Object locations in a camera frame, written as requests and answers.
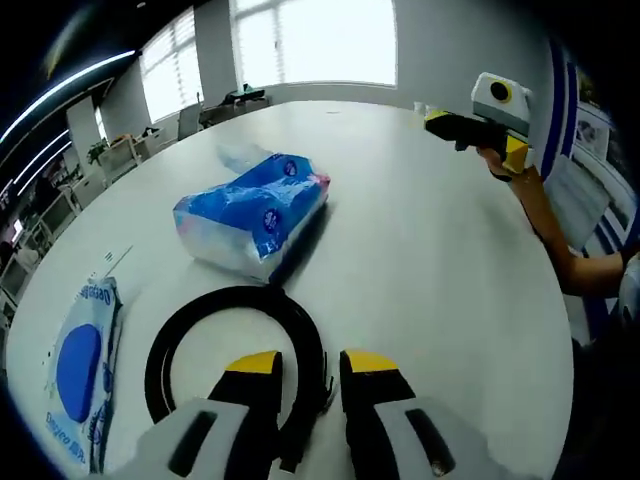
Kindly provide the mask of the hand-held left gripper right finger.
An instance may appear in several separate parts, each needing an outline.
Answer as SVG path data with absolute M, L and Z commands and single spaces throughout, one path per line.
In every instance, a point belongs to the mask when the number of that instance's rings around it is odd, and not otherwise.
M 416 395 L 388 357 L 340 352 L 346 441 L 358 479 L 496 479 L 486 438 L 440 402 Z

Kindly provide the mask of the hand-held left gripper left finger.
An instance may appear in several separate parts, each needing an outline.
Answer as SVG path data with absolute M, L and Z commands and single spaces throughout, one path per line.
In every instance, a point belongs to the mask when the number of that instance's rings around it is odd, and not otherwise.
M 266 479 L 275 457 L 282 354 L 232 362 L 206 399 L 187 402 L 140 438 L 136 479 Z

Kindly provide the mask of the person's right hand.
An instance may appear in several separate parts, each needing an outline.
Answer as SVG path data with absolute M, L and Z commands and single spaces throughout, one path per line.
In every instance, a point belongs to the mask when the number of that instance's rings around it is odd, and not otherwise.
M 484 159 L 487 168 L 494 178 L 504 183 L 510 183 L 513 180 L 513 175 L 503 168 L 501 158 L 495 150 L 477 147 L 476 152 Z

